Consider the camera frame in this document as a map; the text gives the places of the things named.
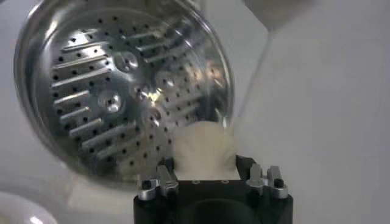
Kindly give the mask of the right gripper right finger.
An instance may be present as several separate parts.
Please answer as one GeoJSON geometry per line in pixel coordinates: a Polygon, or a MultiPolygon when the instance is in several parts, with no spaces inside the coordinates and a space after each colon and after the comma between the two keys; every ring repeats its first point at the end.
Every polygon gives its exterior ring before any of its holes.
{"type": "Polygon", "coordinates": [[[264,175],[262,166],[253,158],[238,155],[236,168],[240,179],[249,188],[249,192],[254,192],[259,197],[268,192],[270,197],[277,200],[288,198],[288,187],[282,178],[279,166],[269,166],[264,175]]]}

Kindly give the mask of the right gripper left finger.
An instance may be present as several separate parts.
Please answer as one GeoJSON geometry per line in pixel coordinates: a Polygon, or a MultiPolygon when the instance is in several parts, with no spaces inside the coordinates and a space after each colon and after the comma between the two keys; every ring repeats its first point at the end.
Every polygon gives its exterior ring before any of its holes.
{"type": "Polygon", "coordinates": [[[174,172],[173,158],[162,159],[153,171],[137,175],[136,188],[137,197],[141,201],[177,194],[179,181],[174,172]]]}

